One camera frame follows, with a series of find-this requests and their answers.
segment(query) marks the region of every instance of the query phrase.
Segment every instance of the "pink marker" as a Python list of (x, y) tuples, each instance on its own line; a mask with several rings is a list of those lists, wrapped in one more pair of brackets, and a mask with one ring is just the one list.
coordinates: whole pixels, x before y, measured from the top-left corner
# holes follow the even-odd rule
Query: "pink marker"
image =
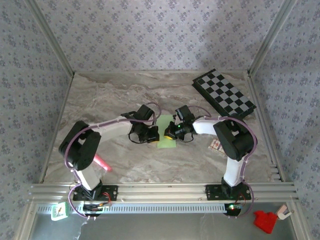
[(101, 166), (107, 172), (112, 171), (112, 167), (109, 164), (107, 164), (98, 154), (94, 155), (93, 161), (97, 163), (99, 166)]

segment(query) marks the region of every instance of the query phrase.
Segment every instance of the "black and white checkerboard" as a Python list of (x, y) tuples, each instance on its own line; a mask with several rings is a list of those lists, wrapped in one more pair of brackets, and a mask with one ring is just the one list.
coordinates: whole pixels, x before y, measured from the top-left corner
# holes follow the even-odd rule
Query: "black and white checkerboard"
[(256, 108), (246, 96), (215, 69), (194, 79), (192, 86), (223, 117), (238, 114), (244, 118)]

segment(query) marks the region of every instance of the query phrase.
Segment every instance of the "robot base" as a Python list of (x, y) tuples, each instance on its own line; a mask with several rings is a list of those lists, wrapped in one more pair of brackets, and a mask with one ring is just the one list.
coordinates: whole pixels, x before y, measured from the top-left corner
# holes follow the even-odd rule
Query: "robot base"
[(83, 186), (78, 186), (74, 190), (73, 201), (108, 201), (108, 197), (102, 193), (108, 193), (110, 201), (116, 201), (118, 196), (117, 185), (103, 185), (102, 182), (98, 184), (93, 190), (87, 190)]
[(224, 182), (222, 184), (208, 184), (205, 186), (206, 199), (208, 201), (214, 200), (251, 200), (250, 189), (247, 185), (239, 183), (237, 186), (230, 187)]

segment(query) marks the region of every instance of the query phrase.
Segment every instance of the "cable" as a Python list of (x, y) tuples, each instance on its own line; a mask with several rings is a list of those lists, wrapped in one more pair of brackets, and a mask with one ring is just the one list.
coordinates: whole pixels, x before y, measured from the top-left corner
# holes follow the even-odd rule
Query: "cable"
[(253, 208), (253, 206), (254, 206), (254, 202), (255, 202), (255, 194), (254, 194), (254, 191), (252, 190), (252, 187), (251, 187), (247, 182), (245, 182), (245, 180), (244, 180), (244, 172), (245, 172), (246, 164), (247, 164), (247, 162), (248, 162), (248, 158), (254, 153), (254, 151), (255, 151), (256, 148), (257, 148), (257, 144), (258, 144), (258, 143), (257, 143), (257, 137), (256, 137), (256, 135), (254, 134), (254, 132), (252, 131), (252, 129), (251, 129), (247, 124), (245, 124), (244, 122), (242, 122), (242, 121), (240, 121), (240, 120), (238, 120), (238, 119), (236, 119), (236, 118), (234, 118), (234, 117), (230, 117), (230, 116), (209, 117), (209, 118), (206, 118), (206, 117), (205, 117), (204, 119), (206, 119), (206, 120), (212, 120), (212, 121), (219, 121), (219, 120), (231, 120), (231, 121), (234, 121), (234, 122), (236, 122), (236, 123), (241, 124), (242, 126), (244, 126), (244, 127), (249, 131), (249, 133), (251, 134), (251, 136), (252, 136), (252, 138), (253, 138), (253, 148), (252, 148), (251, 152), (244, 157), (243, 164), (242, 164), (242, 167), (241, 167), (241, 170), (240, 170), (240, 180), (241, 180), (241, 182), (242, 182), (244, 185), (246, 185), (246, 186), (249, 188), (249, 190), (250, 190), (250, 192), (251, 192), (251, 199), (252, 199), (252, 201), (251, 201), (251, 204), (250, 204), (249, 208), (246, 210), (245, 213), (241, 214), (240, 216), (228, 216), (229, 218), (231, 218), (231, 217), (232, 217), (232, 218), (242, 218), (242, 217), (246, 216), (246, 215), (252, 210), (252, 208)]
[(236, 201), (234, 202), (234, 204), (236, 204), (236, 203), (239, 201), (240, 196), (242, 196), (242, 198), (243, 198), (243, 200), (244, 200), (244, 205), (246, 205), (246, 201), (247, 201), (247, 200), (246, 200), (245, 196), (244, 196), (242, 193), (239, 193), (238, 198), (236, 199)]
[(146, 143), (146, 141), (137, 142), (137, 141), (131, 140), (131, 138), (130, 138), (130, 135), (131, 135), (131, 134), (132, 134), (132, 133), (129, 133), (129, 134), (128, 134), (128, 138), (129, 138), (129, 140), (130, 140), (131, 142), (133, 142), (134, 144), (144, 144), (144, 143)]
[(72, 146), (72, 144), (74, 143), (74, 141), (76, 139), (78, 139), (78, 137), (84, 133), (85, 131), (88, 131), (90, 129), (97, 129), (97, 128), (103, 128), (103, 127), (106, 127), (108, 125), (111, 125), (111, 124), (115, 124), (115, 123), (118, 123), (118, 122), (137, 122), (137, 123), (150, 123), (150, 122), (153, 122), (154, 124), (156, 123), (157, 119), (161, 116), (161, 113), (162, 113), (162, 109), (161, 107), (156, 103), (156, 102), (148, 102), (147, 104), (145, 105), (150, 105), (150, 104), (153, 104), (153, 105), (156, 105), (157, 108), (158, 108), (158, 111), (159, 111), (159, 114), (158, 116), (156, 116), (156, 118), (153, 118), (153, 119), (149, 119), (149, 120), (137, 120), (137, 119), (128, 119), (128, 118), (123, 118), (123, 119), (117, 119), (117, 120), (113, 120), (113, 121), (108, 121), (108, 122), (100, 122), (100, 123), (97, 123), (95, 125), (91, 125), (91, 126), (88, 126), (84, 129), (82, 129), (81, 131), (79, 131), (72, 139), (71, 141), (69, 142), (68, 146), (66, 147), (66, 150), (65, 150), (65, 153), (64, 153), (64, 165), (70, 169), (75, 177), (78, 179), (79, 181), (79, 184), (77, 184), (76, 186), (74, 186), (69, 194), (68, 194), (68, 200), (69, 200), (69, 204), (71, 205), (72, 209), (81, 217), (83, 218), (87, 218), (84, 214), (80, 213), (74, 206), (74, 204), (72, 203), (71, 201), (71, 193), (76, 189), (76, 187), (79, 187), (82, 185), (81, 183), (81, 180), (79, 178), (79, 176), (77, 175), (76, 171), (74, 171), (74, 168), (73, 166), (71, 166), (69, 163), (68, 163), (68, 154), (69, 154), (69, 151), (70, 151), (70, 148)]
[(205, 111), (205, 112), (207, 113), (207, 116), (205, 116), (205, 117), (209, 117), (209, 118), (212, 117), (211, 114), (210, 114), (210, 112), (209, 112), (207, 109), (205, 109), (204, 107), (202, 107), (202, 106), (190, 105), (190, 106), (187, 106), (187, 107), (188, 107), (188, 108), (198, 108), (198, 109), (202, 109), (203, 111)]
[(110, 207), (111, 207), (111, 197), (110, 197), (109, 193), (107, 193), (107, 192), (105, 191), (105, 192), (103, 192), (102, 194), (108, 197), (108, 204), (110, 204)]
[(68, 200), (69, 200), (69, 203), (70, 203), (70, 206), (72, 207), (72, 209), (73, 209), (80, 217), (83, 217), (83, 218), (87, 219), (88, 217), (87, 217), (86, 215), (82, 214), (81, 212), (79, 212), (79, 211), (76, 209), (76, 207), (74, 206), (74, 204), (72, 203), (72, 201), (71, 201), (71, 193), (72, 193), (77, 187), (80, 187), (81, 185), (82, 185), (82, 184), (79, 183), (79, 184), (75, 185), (75, 186), (70, 190), (70, 192), (69, 192), (69, 194), (68, 194)]
[(156, 114), (155, 114), (155, 112), (153, 112), (153, 122), (152, 122), (152, 125), (156, 125), (156, 123), (157, 123), (157, 120), (156, 120)]
[(191, 139), (190, 141), (182, 141), (180, 138), (179, 138), (179, 139), (180, 139), (180, 141), (183, 142), (183, 143), (190, 143), (190, 142), (192, 142), (192, 141), (194, 140), (194, 135), (193, 135), (192, 133), (191, 133), (191, 138), (192, 138), (192, 139)]
[(148, 102), (145, 105), (150, 105), (150, 104), (154, 104), (158, 107), (159, 110), (159, 114), (155, 119), (149, 119), (149, 120), (137, 120), (137, 119), (129, 119), (129, 118), (123, 118), (123, 119), (117, 119), (117, 120), (113, 120), (113, 121), (107, 121), (107, 122), (100, 122), (100, 123), (96, 123), (95, 125), (91, 125), (88, 126), (84, 129), (82, 129), (81, 131), (79, 131), (69, 142), (68, 146), (66, 147), (65, 153), (64, 153), (64, 165), (68, 168), (68, 169), (73, 169), (73, 166), (71, 166), (68, 163), (68, 153), (70, 151), (71, 145), (74, 143), (74, 141), (85, 131), (88, 131), (90, 129), (97, 129), (97, 128), (103, 128), (106, 127), (108, 125), (111, 124), (115, 124), (115, 123), (119, 123), (119, 122), (137, 122), (137, 123), (151, 123), (151, 122), (155, 122), (157, 121), (157, 119), (161, 116), (162, 113), (162, 109), (161, 107), (156, 103), (156, 102)]

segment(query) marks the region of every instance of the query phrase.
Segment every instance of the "gray marble table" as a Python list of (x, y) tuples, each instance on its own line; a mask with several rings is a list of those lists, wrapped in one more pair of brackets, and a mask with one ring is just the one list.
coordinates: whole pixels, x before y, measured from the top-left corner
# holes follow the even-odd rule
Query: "gray marble table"
[[(74, 76), (49, 159), (45, 183), (72, 182), (58, 147), (78, 120), (99, 123), (122, 113), (136, 111), (140, 105), (157, 102), (163, 114), (174, 114), (183, 105), (199, 105), (217, 117), (215, 109), (191, 86), (201, 73), (88, 73)], [(247, 82), (242, 74), (224, 76), (247, 97)], [(192, 109), (203, 115), (202, 110)], [(258, 147), (245, 172), (250, 182), (269, 182), (270, 162), (266, 145), (255, 114), (245, 118), (258, 139)], [(226, 170), (227, 158), (208, 148), (213, 136), (195, 135), (190, 143), (176, 142), (176, 148), (157, 148), (157, 144), (134, 144), (121, 136), (99, 145), (97, 153), (113, 168), (106, 172), (95, 166), (104, 183), (127, 182), (220, 182)]]

